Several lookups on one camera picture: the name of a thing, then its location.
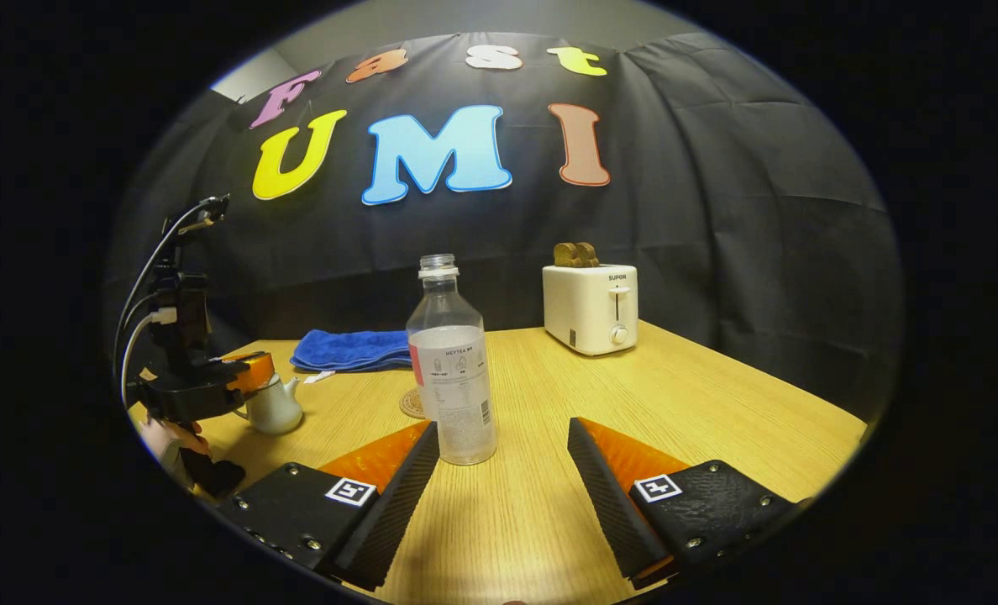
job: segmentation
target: white toaster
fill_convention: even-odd
[[[637,268],[544,267],[544,329],[571,349],[599,355],[637,344]]]

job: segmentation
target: white teapot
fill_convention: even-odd
[[[294,398],[297,386],[298,379],[294,378],[283,384],[279,372],[276,372],[267,384],[246,399],[245,413],[239,410],[234,410],[234,413],[245,418],[261,433],[289,433],[300,424],[301,417],[304,416],[301,404]]]

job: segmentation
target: blue letter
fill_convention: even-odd
[[[458,108],[435,138],[412,115],[396,115],[369,126],[369,133],[376,135],[376,164],[372,187],[361,194],[361,202],[376,206],[406,196],[410,187],[398,180],[400,160],[425,194],[433,191],[452,155],[454,172],[446,180],[450,191],[506,187],[514,177],[499,164],[496,120],[500,115],[502,108],[496,106]]]

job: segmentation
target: gray wall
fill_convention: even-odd
[[[460,31],[553,35],[626,50],[638,42],[698,31],[679,15],[639,0],[365,0],[289,35],[212,85],[237,100],[327,61],[403,39]]]

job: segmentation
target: wooden table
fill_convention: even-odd
[[[487,333],[499,449],[469,467],[440,461],[376,597],[421,604],[616,602],[619,574],[565,448],[582,416],[690,464],[721,459],[797,502],[817,494],[865,425],[805,391],[645,322],[632,349],[584,357],[537,329]],[[288,381],[296,341],[261,340]],[[241,487],[280,464],[319,466],[414,422],[398,402],[411,369],[300,384],[302,424],[262,435],[226,414],[203,421],[215,460],[245,467]]]

